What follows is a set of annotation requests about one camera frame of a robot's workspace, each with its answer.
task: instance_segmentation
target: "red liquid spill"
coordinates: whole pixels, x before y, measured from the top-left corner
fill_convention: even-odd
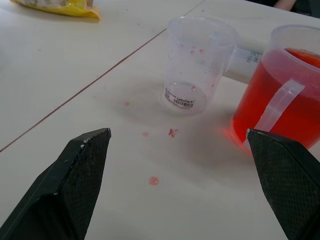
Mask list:
[[[286,49],[293,56],[315,67],[320,66],[320,57],[304,51]],[[271,60],[279,61],[284,65],[292,63],[283,53],[274,51],[267,54]],[[306,67],[301,66],[301,76],[309,83],[320,87],[319,74],[312,73]],[[275,92],[291,78],[291,73],[285,70],[277,70],[277,80],[266,70],[261,61],[251,79],[250,85],[233,117],[233,128],[241,142],[246,139],[246,131],[254,128],[266,109]],[[287,138],[302,143],[306,148],[312,147],[320,139],[320,92],[314,86],[307,85],[305,89],[291,102],[282,116],[271,129],[272,133],[283,135]]]
[[[156,176],[152,176],[152,177],[149,178],[148,182],[149,182],[150,185],[153,185],[153,186],[158,185],[159,184],[159,178],[157,178]]]
[[[247,149],[243,142],[240,141],[239,137],[234,131],[232,122],[230,123],[229,128],[223,128],[223,133],[226,136],[226,138],[237,148],[241,149],[242,151],[252,155],[251,150]]]
[[[169,136],[171,136],[172,138],[174,138],[177,133],[178,133],[178,129],[170,128]]]

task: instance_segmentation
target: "plastic beaker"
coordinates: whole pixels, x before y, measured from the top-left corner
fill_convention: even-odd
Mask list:
[[[246,145],[249,128],[312,147],[320,139],[320,28],[276,28],[233,117]]]
[[[238,39],[223,22],[178,17],[168,24],[168,67],[163,102],[179,113],[204,110],[228,67]]]

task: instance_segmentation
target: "yellow plastic packet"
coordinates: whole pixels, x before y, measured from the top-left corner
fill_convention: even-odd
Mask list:
[[[93,7],[93,0],[10,0],[14,3],[42,10],[49,13],[64,14],[74,17],[100,19],[100,12]]]

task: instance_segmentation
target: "red liquid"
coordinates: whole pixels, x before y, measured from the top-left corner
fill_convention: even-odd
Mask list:
[[[320,56],[318,55],[294,49],[287,49],[287,52],[310,65],[320,68]],[[269,56],[266,56],[265,59],[278,61],[278,64],[281,63],[281,65],[289,59],[280,51],[267,54]],[[266,70],[263,62],[265,61],[259,63],[233,117],[235,133],[242,142],[246,139],[247,129],[255,127],[278,89],[290,78],[299,75],[299,70],[296,67],[294,69],[297,69],[298,73],[288,72],[280,68],[279,71],[273,69],[272,71],[278,71],[276,80]],[[297,61],[288,63],[291,69],[292,64],[298,66],[299,63]],[[301,69],[298,77],[307,79],[307,82],[313,85],[304,83],[306,85],[304,90],[286,108],[271,132],[296,140],[306,148],[310,148],[320,139],[320,73],[310,69],[303,70],[302,66]]]
[[[148,182],[149,182],[150,185],[155,186],[155,185],[159,184],[159,179],[156,176],[152,176],[152,177],[149,178]]]

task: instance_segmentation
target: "red stain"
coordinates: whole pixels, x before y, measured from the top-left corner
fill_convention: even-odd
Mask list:
[[[241,142],[241,140],[239,139],[239,137],[237,136],[237,134],[235,133],[233,124],[231,122],[230,127],[229,128],[223,128],[223,133],[226,136],[226,138],[232,143],[234,144],[237,148],[241,149],[242,151],[245,151],[246,153],[252,155],[251,150],[247,149],[244,146],[244,143]]]
[[[158,185],[159,184],[159,178],[157,178],[156,176],[152,176],[152,177],[149,178],[148,182],[149,182],[150,185],[153,185],[153,186]]]
[[[169,136],[174,138],[176,134],[178,133],[178,129],[170,128]]]

